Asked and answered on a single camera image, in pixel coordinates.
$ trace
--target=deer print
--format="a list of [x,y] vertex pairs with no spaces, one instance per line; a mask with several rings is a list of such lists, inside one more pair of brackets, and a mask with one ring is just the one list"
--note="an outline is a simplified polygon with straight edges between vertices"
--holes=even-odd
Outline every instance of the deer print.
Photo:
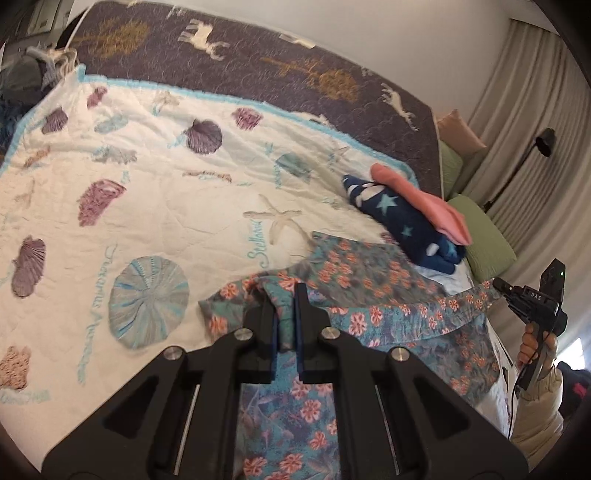
[[412,129],[412,131],[417,132],[418,128],[413,125],[413,121],[411,120],[411,118],[414,117],[414,113],[404,110],[402,107],[402,99],[400,98],[400,94],[392,90],[392,87],[390,85],[386,85],[385,83],[382,84],[382,87],[384,87],[382,89],[382,101],[396,110],[396,113],[404,118],[405,122]]
[[189,25],[185,28],[185,30],[197,30],[195,33],[191,33],[188,31],[184,31],[181,33],[181,36],[178,38],[178,41],[184,41],[186,43],[190,43],[193,47],[197,50],[202,50],[207,53],[212,60],[221,61],[225,58],[224,55],[216,55],[216,48],[217,47],[229,47],[230,44],[224,41],[216,41],[213,43],[209,43],[207,38],[209,34],[213,30],[212,25],[208,25],[207,23],[203,23],[200,20],[195,20],[194,18],[191,19]]

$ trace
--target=purple shell print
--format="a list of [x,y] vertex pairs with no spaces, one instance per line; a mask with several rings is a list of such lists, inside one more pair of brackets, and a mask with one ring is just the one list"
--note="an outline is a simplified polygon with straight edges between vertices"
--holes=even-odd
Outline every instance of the purple shell print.
[[240,130],[252,130],[261,121],[262,115],[252,108],[240,107],[232,114]]
[[78,221],[80,226],[95,225],[105,209],[125,191],[123,185],[107,179],[93,182],[78,200],[80,212]]
[[53,132],[59,132],[68,123],[68,116],[61,106],[45,117],[45,125],[41,128],[41,133],[47,135]]
[[86,107],[88,108],[88,110],[90,110],[91,108],[97,106],[100,103],[100,101],[103,99],[103,96],[106,93],[107,93],[106,87],[97,87],[97,88],[95,88],[95,91],[92,92],[88,96],[88,100],[86,100]]
[[198,154],[213,153],[222,145],[222,131],[211,120],[195,120],[184,133],[187,135],[187,146]]
[[35,285],[43,276],[45,252],[43,240],[33,240],[31,235],[23,240],[18,258],[13,260],[15,271],[12,276],[12,292],[17,297],[24,299],[35,290]]

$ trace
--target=floral shirt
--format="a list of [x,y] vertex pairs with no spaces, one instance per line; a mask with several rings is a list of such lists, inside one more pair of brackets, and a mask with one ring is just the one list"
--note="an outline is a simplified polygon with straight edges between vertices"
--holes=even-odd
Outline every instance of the floral shirt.
[[[315,232],[312,254],[292,267],[229,283],[200,307],[213,339],[242,324],[265,293],[280,321],[282,350],[293,345],[293,291],[307,285],[312,305],[333,326],[369,347],[404,345],[472,406],[499,377],[485,312],[500,297],[491,282],[453,297],[419,275],[397,245]],[[340,478],[332,385],[304,385],[296,355],[278,356],[271,385],[243,385],[236,438],[247,478]]]

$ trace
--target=sleeve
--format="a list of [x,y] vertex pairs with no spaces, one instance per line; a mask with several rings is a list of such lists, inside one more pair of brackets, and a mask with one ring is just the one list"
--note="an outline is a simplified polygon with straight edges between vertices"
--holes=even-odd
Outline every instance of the sleeve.
[[558,412],[562,401],[562,373],[556,367],[538,380],[533,394],[522,392],[511,441],[527,458],[532,470],[558,441],[563,419]]

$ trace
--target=beige curtain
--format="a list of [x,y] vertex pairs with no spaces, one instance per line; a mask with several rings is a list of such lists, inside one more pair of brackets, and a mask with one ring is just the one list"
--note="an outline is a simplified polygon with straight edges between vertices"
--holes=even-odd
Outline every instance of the beige curtain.
[[[538,287],[553,258],[566,264],[567,346],[591,319],[591,88],[560,37],[513,21],[469,123],[489,148],[467,165],[458,186],[479,205],[494,197],[537,134],[556,130],[552,156],[534,150],[488,215],[518,257],[507,281]],[[502,302],[491,322],[516,353],[521,322]]]

